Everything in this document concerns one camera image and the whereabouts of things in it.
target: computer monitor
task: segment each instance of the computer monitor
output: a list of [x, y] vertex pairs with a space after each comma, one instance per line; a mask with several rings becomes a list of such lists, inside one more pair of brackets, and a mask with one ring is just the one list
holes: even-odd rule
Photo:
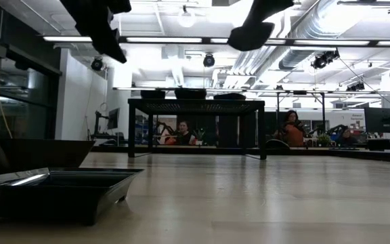
[[108, 129], [116, 129], [118, 127], [118, 116], [120, 115], [120, 109], [116, 108], [109, 111]]
[[[286, 112], [279, 112], [279, 123], [283, 124], [285, 120]], [[265, 120], [265, 134], [273, 135], [278, 130], [278, 124], [276, 119], [276, 112], [264, 112]]]
[[390, 108], [364, 108], [366, 132], [390, 133]]

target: dark hair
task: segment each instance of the dark hair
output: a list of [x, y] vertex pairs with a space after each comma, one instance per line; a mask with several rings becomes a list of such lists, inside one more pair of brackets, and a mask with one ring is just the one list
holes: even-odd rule
[[293, 113], [296, 115], [296, 121], [299, 120], [299, 116], [297, 115], [297, 112], [294, 111], [294, 110], [289, 110], [289, 111], [285, 114], [284, 123], [287, 123], [287, 122], [288, 122], [288, 118], [289, 118], [290, 115], [293, 114]]
[[186, 126], [188, 126], [188, 128], [189, 128], [189, 123], [188, 123], [187, 121], [180, 121], [180, 122], [179, 122], [179, 125], [180, 125], [181, 123], [185, 123]]

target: spotlight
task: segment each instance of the spotlight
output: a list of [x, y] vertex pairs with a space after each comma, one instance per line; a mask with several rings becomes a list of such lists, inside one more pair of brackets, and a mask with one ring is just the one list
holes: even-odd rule
[[91, 68], [94, 71], [102, 71], [106, 68], [106, 65], [103, 63], [102, 57], [95, 57], [94, 61], [91, 63]]
[[324, 52], [322, 55], [316, 56], [316, 59], [314, 62], [311, 63], [311, 66], [316, 68], [316, 69], [321, 69], [326, 67], [326, 65], [330, 64], [333, 62], [333, 60], [336, 60], [339, 58], [339, 52], [338, 49], [336, 51], [327, 51]]
[[356, 85], [351, 85], [351, 86], [349, 86], [349, 87], [347, 87], [347, 89], [346, 89], [346, 92], [350, 92], [350, 91], [362, 91], [362, 90], [365, 90], [365, 85], [364, 85], [364, 83], [363, 82], [359, 82], [358, 84], [356, 84]]
[[357, 90], [360, 90], [360, 91], [365, 90], [365, 85], [364, 85], [364, 83], [359, 82], [359, 83], [356, 85], [356, 89], [357, 89]]
[[204, 58], [204, 67], [212, 67], [215, 65], [215, 58], [213, 57], [213, 54], [206, 54], [206, 57]]

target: black tray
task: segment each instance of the black tray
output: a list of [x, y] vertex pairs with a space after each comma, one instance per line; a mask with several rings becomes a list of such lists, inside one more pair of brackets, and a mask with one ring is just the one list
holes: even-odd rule
[[94, 225], [143, 169], [36, 169], [0, 175], [0, 217]]

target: security camera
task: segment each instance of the security camera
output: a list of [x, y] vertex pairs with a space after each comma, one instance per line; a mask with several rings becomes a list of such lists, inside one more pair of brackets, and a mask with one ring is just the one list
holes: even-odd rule
[[106, 68], [106, 65], [103, 63], [102, 57], [95, 57], [94, 61], [91, 63], [91, 68], [94, 71], [102, 71]]
[[215, 58], [213, 57], [213, 54], [206, 54], [206, 57], [204, 58], [204, 67], [212, 67], [215, 65]]

